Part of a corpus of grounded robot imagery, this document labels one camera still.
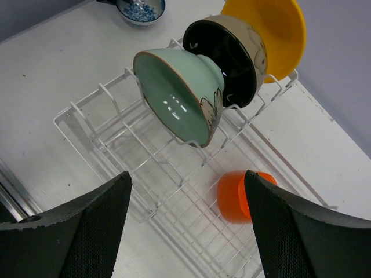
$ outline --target blue and white bowl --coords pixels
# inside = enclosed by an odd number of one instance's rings
[[[132,0],[132,2],[129,4],[124,0],[117,0],[116,7],[126,22],[135,27],[149,27],[155,24],[165,11],[165,0]]]

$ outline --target gray wall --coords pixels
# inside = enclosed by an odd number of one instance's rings
[[[299,80],[371,157],[371,1],[297,1],[308,32]]]
[[[0,0],[0,42],[84,0]]]

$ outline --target black bowl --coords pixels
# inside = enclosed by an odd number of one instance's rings
[[[209,20],[193,22],[183,36],[183,48],[212,59],[221,69],[225,107],[247,106],[256,94],[256,73],[252,59],[240,41],[224,26]]]

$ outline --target bowl rim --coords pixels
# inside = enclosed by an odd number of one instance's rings
[[[134,59],[133,59],[133,71],[134,71],[134,74],[136,74],[136,71],[135,71],[135,62],[137,60],[137,58],[139,56],[142,56],[142,55],[149,55],[149,56],[153,56],[155,57],[156,59],[158,59],[160,62],[164,63],[178,78],[179,80],[183,83],[183,85],[185,86],[185,88],[188,90],[189,94],[193,96],[193,99],[194,101],[197,103],[197,107],[199,109],[199,111],[201,112],[202,114],[202,118],[203,118],[203,121],[206,123],[206,127],[208,128],[208,139],[205,143],[203,144],[200,144],[199,142],[197,142],[197,144],[199,144],[199,146],[201,148],[204,148],[206,146],[208,146],[211,142],[211,139],[212,139],[212,131],[211,129],[209,128],[209,125],[208,125],[208,120],[201,108],[201,102],[200,100],[198,99],[198,97],[194,94],[194,92],[191,90],[191,88],[187,85],[187,82],[181,77],[181,75],[168,63],[166,62],[164,59],[162,59],[161,57],[157,56],[156,54],[150,52],[150,50],[142,50],[142,51],[139,51],[135,56],[134,56]],[[147,101],[147,98],[146,96],[144,95],[144,92],[142,91],[142,94],[143,94],[143,97],[144,99],[146,100],[147,104],[150,106],[151,110],[153,111],[154,114],[156,114],[157,118],[160,120],[160,122],[166,126],[167,129],[169,129],[176,137],[178,137],[179,139],[181,139],[183,142],[189,142],[189,140],[184,140],[181,136],[178,136],[178,134],[176,134],[170,127],[168,127],[163,121],[162,119],[158,116],[157,112],[155,109],[153,109],[151,103],[149,101]]]
[[[234,12],[233,10],[233,3],[234,1],[226,1],[226,3],[224,4],[223,6],[223,9],[221,10],[221,15],[225,15],[225,16],[232,16],[232,17],[236,17],[240,20],[243,20],[245,22],[247,22],[248,24],[250,24],[255,30],[256,32],[260,35],[260,33],[263,34],[263,32],[258,32],[258,27],[257,27],[257,24],[256,22],[254,22],[255,24],[252,24],[251,22],[248,22],[248,20],[246,19],[245,16],[240,16],[239,14],[236,15],[236,13]],[[297,47],[298,51],[296,52],[296,62],[295,63],[290,63],[291,66],[290,67],[285,67],[286,68],[286,72],[284,74],[282,73],[278,73],[277,74],[277,68],[278,67],[282,67],[282,65],[275,65],[273,66],[273,70],[271,70],[269,68],[270,71],[268,71],[268,67],[267,67],[267,73],[266,75],[273,75],[277,78],[277,80],[282,80],[283,78],[286,78],[290,73],[292,73],[296,68],[297,66],[300,64],[301,62],[301,59],[303,58],[303,55],[305,53],[305,47],[306,47],[306,44],[307,44],[307,25],[306,25],[306,22],[305,22],[305,16],[304,16],[304,13],[303,11],[301,10],[301,7],[299,5],[299,3],[296,1],[296,0],[286,0],[286,1],[282,1],[281,4],[284,4],[284,5],[291,5],[294,10],[295,10],[295,14],[294,16],[297,17],[297,21],[294,22],[296,25],[300,26],[300,42],[297,44],[299,47]],[[264,36],[263,35],[260,35],[262,40],[264,41],[264,37],[268,37],[268,36]],[[267,44],[265,42],[265,48],[267,50],[267,56],[269,56],[269,51],[268,51],[268,48],[270,48],[270,46],[268,46],[269,44]],[[264,80],[264,84],[267,84],[267,83],[274,83],[275,81],[271,78],[271,77],[267,77],[265,78]]]
[[[244,51],[244,53],[247,55],[248,57],[248,63],[249,63],[249,67],[251,67],[253,69],[253,90],[254,92],[251,94],[250,98],[248,98],[246,101],[243,102],[243,105],[241,105],[241,108],[243,107],[246,107],[247,105],[249,105],[252,100],[254,99],[254,97],[256,96],[257,94],[257,78],[256,78],[256,70],[255,70],[255,65],[254,65],[254,62],[253,60],[251,59],[251,56],[249,54],[249,52],[247,51],[246,47],[244,47],[244,45],[241,43],[241,41],[225,26],[223,26],[222,24],[218,23],[218,22],[215,22],[213,21],[212,19],[210,19],[209,17],[206,17],[204,19],[200,19],[200,20],[197,20],[195,22],[193,22],[191,25],[189,25],[183,35],[183,48],[186,50],[186,51],[190,51],[188,50],[187,48],[187,45],[186,45],[186,42],[187,42],[187,35],[189,33],[189,31],[192,29],[192,27],[196,26],[196,25],[200,25],[200,24],[209,24],[209,25],[214,25],[216,27],[219,27],[221,28],[225,33],[227,33],[228,35],[230,35],[233,40],[239,45],[239,47]]]
[[[129,19],[129,20],[131,20],[131,21],[134,21],[134,22],[139,22],[139,23],[151,23],[151,22],[154,22],[154,21],[156,21],[156,20],[158,20],[162,15],[163,15],[163,13],[165,12],[165,9],[166,9],[166,1],[165,0],[160,0],[160,3],[161,2],[163,2],[163,9],[162,9],[162,12],[161,12],[161,14],[158,16],[158,17],[156,17],[155,19],[153,19],[153,20],[150,20],[150,21],[139,21],[139,20],[135,20],[135,19],[131,19],[130,17],[128,17],[126,14],[124,14],[120,9],[119,9],[119,7],[118,7],[118,1],[116,1],[116,3],[115,3],[115,6],[116,6],[116,8],[118,9],[118,11],[126,18],[126,19]]]

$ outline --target mint green bowl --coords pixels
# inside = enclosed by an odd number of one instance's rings
[[[184,142],[207,146],[223,110],[224,78],[206,56],[178,49],[136,54],[134,72],[148,105]]]

